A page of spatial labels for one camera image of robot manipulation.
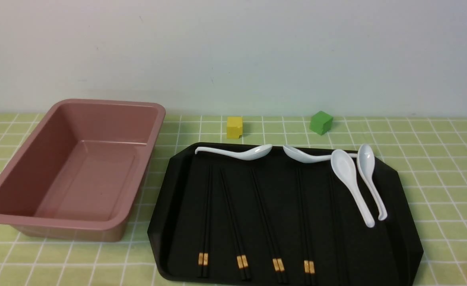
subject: grid pattern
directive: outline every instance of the grid pattern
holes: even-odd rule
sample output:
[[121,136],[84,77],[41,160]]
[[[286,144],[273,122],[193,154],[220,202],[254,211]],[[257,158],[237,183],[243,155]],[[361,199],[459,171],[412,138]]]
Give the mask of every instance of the grid pattern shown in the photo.
[[[43,114],[0,114],[0,172]],[[166,116],[145,185],[121,242],[31,238],[0,225],[2,285],[177,285],[155,268],[146,229],[168,160],[199,142],[356,150],[372,146],[401,177],[424,258],[415,285],[467,285],[467,119],[336,117],[320,136],[309,117],[244,116],[226,139],[226,116]]]

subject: ceramic spoon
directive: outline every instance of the ceramic spoon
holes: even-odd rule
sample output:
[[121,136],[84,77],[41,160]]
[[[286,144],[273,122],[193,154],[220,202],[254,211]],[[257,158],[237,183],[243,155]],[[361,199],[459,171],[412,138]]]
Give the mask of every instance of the ceramic spoon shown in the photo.
[[357,208],[364,219],[364,223],[368,228],[375,226],[375,220],[369,212],[368,206],[364,201],[362,194],[360,194],[359,187],[357,185],[357,170],[355,170],[355,164],[353,159],[348,156],[343,150],[334,150],[332,157],[330,158],[330,165],[334,174],[346,185],[350,193],[352,194]]
[[380,197],[378,190],[373,183],[373,171],[375,170],[375,154],[373,149],[368,144],[362,144],[359,148],[357,157],[357,168],[361,178],[368,186],[371,195],[375,199],[376,206],[378,207],[378,220],[384,220],[387,218],[386,205]]
[[[283,151],[288,155],[288,157],[299,161],[301,163],[317,163],[330,160],[331,155],[322,155],[322,156],[313,156],[307,153],[302,152],[301,150],[291,147],[290,145],[284,145]],[[348,154],[352,158],[357,158],[357,154]]]
[[217,148],[210,148],[210,147],[197,147],[195,149],[195,154],[197,154],[200,151],[203,152],[210,152],[210,153],[215,153],[215,154],[220,154],[244,161],[252,161],[256,160],[258,158],[264,157],[270,150],[272,149],[272,144],[266,144],[266,145],[261,145],[257,146],[255,148],[249,149],[244,152],[232,152],[232,151],[227,151],[223,149],[217,149]]

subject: wooden block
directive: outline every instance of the wooden block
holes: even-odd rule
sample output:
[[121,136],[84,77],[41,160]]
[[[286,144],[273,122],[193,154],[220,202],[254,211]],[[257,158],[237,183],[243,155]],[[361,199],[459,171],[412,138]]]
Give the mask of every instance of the wooden block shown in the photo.
[[318,112],[311,118],[309,129],[320,135],[324,135],[332,127],[333,117],[325,112]]
[[239,139],[242,136],[242,117],[230,116],[226,119],[226,138]]

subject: pink plastic bin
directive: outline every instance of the pink plastic bin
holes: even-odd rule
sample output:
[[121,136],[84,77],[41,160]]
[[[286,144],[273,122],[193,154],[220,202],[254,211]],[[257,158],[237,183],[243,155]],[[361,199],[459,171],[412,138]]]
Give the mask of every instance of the pink plastic bin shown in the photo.
[[29,236],[120,240],[164,117],[155,103],[57,103],[0,174],[0,223]]

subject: green cube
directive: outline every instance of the green cube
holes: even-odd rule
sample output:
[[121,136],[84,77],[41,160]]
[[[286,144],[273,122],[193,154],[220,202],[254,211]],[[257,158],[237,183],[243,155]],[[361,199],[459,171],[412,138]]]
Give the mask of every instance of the green cube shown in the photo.
[[325,112],[318,112],[311,118],[309,129],[320,135],[324,135],[332,127],[333,117]]

